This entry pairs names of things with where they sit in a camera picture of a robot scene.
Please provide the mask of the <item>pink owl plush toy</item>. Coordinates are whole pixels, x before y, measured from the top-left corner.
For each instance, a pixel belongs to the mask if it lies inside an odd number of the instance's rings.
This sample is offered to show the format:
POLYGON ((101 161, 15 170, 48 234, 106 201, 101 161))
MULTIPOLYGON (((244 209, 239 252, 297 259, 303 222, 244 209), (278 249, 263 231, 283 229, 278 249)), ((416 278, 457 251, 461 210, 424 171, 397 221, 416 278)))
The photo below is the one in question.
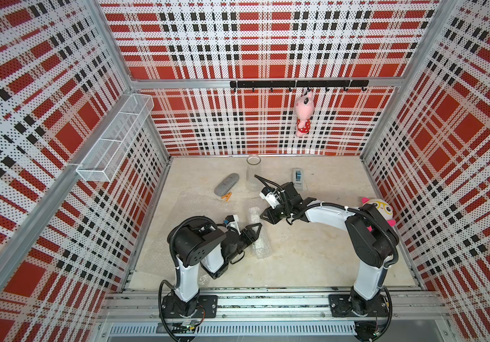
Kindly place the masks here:
POLYGON ((378 212, 383 216, 384 219, 388 222, 390 227, 394 227, 396 225, 396 221, 394 219, 394 210, 390 204, 385 202, 380 198, 362 198, 363 205, 373 205, 377 208, 378 212))

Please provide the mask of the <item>grey tape dispenser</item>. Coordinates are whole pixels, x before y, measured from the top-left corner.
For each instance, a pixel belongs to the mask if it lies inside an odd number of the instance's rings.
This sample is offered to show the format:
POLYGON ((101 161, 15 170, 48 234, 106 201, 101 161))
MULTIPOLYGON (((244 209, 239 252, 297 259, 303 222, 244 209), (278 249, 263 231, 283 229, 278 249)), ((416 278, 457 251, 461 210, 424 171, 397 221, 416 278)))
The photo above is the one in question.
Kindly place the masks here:
POLYGON ((295 168, 293 170, 293 185, 299 192, 304 190, 303 170, 301 168, 295 168))

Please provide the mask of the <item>pink hanging plush toy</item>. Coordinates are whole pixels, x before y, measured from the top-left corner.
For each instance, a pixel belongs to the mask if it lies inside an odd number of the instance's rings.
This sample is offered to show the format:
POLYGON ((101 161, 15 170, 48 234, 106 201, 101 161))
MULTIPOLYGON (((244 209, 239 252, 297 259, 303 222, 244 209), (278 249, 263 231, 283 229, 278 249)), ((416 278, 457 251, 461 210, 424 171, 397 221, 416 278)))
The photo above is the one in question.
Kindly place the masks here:
POLYGON ((314 111, 315 104, 313 94, 310 91, 296 100, 294 114, 297 118, 296 136, 298 138, 302 138, 310 132, 314 111))

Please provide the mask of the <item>orange scissors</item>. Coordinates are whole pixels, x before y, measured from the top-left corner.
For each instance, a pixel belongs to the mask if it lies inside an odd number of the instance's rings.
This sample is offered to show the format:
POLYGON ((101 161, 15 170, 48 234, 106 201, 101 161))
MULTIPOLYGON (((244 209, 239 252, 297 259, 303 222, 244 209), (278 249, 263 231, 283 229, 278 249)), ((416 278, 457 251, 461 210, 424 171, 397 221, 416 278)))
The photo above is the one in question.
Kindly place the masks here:
POLYGON ((221 199, 224 200, 225 202, 228 202, 231 197, 232 197, 232 192, 228 192, 226 195, 221 196, 221 199))

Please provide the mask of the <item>bubble wrap sheet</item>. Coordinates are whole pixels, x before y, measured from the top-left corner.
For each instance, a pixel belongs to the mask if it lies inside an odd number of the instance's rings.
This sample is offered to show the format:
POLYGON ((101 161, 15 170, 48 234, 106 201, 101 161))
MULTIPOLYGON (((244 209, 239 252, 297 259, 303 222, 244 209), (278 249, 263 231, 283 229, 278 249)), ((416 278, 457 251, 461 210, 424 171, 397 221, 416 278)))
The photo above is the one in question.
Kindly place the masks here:
POLYGON ((267 223, 261 219, 264 207, 260 200, 249 199, 245 204, 246 223, 253 225, 253 231, 258 239, 253 243, 253 253, 257 259, 266 259, 272 255, 273 249, 267 232, 267 223))
POLYGON ((229 215, 238 217, 239 228, 246 224, 243 205, 207 195, 181 192, 161 201, 152 218, 144 245, 133 271, 128 289, 152 292, 164 279, 175 283, 175 267, 169 251, 169 233, 186 218, 206 216, 221 224, 229 215))

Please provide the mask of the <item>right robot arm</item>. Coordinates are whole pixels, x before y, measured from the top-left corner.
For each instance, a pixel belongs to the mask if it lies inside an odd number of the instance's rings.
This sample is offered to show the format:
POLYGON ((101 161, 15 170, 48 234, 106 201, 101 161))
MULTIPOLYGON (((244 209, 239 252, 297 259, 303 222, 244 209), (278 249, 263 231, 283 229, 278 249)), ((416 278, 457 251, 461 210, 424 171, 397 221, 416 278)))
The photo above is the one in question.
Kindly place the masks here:
POLYGON ((347 207, 315 198, 303 199, 293 183, 279 185, 263 178, 260 197, 268 203, 261 219, 275 225, 285 220, 323 224, 348 233, 360 266, 341 315, 352 312, 367 316, 380 301, 389 268, 399 260, 399 238, 393 229, 395 221, 380 212, 380 207, 367 200, 360 207, 347 207))

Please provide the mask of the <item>black hook rail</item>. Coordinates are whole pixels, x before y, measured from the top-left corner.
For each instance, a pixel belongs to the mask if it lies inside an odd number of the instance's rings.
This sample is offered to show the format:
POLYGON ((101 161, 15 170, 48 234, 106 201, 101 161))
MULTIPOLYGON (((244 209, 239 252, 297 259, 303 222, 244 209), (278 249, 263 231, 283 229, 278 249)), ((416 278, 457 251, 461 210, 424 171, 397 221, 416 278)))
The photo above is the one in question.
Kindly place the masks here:
POLYGON ((260 88, 367 88, 369 80, 298 80, 298 81, 230 81, 232 89, 260 89, 260 88))

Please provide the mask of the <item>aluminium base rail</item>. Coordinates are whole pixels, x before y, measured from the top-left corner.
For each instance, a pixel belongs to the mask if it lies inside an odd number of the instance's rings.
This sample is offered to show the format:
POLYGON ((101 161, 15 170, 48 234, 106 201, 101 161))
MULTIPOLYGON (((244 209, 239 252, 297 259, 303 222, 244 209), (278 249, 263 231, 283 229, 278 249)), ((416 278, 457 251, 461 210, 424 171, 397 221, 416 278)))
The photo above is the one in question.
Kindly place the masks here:
POLYGON ((346 288, 213 288, 191 316, 156 292, 110 295, 94 341, 455 341, 432 292, 391 288, 354 313, 346 288))

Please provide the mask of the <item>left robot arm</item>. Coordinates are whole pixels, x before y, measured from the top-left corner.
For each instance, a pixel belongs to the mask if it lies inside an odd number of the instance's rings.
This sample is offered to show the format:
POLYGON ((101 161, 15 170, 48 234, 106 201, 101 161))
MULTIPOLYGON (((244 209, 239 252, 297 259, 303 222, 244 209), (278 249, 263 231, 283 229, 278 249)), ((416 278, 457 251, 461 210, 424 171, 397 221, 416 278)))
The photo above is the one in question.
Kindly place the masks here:
POLYGON ((220 278, 233 260, 260 237, 262 224, 239 228, 239 218, 229 215, 217 224, 205 216, 193 216, 175 227, 167 238, 175 264, 176 284, 161 298, 164 319, 211 319, 216 316, 218 296, 202 295, 199 271, 220 278))

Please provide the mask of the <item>clear glass vase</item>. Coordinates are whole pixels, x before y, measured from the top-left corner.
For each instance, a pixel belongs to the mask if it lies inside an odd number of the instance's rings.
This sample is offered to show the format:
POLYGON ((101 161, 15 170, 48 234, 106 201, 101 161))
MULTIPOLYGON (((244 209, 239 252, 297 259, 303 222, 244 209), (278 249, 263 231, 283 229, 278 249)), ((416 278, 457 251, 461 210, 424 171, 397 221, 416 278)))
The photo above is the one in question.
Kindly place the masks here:
POLYGON ((259 192, 263 185, 255 177, 261 172, 261 157, 258 155, 249 155, 246 158, 246 189, 251 192, 259 192))

